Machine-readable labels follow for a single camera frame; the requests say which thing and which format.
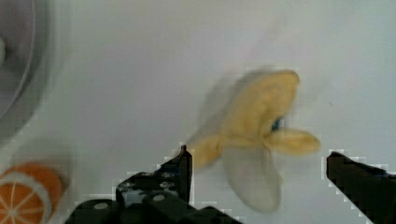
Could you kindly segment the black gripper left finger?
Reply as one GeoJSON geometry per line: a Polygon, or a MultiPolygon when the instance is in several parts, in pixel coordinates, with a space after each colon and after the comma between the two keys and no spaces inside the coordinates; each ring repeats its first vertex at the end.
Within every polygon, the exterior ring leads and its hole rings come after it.
{"type": "Polygon", "coordinates": [[[119,183],[116,198],[79,204],[64,224],[242,224],[213,206],[190,205],[192,155],[185,146],[153,172],[119,183]]]}

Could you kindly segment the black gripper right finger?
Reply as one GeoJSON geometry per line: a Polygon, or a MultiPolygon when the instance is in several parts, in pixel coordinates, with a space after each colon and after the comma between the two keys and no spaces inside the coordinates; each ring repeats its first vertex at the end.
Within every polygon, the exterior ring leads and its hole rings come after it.
{"type": "Polygon", "coordinates": [[[395,175],[334,151],[326,176],[374,224],[395,224],[395,175]]]}

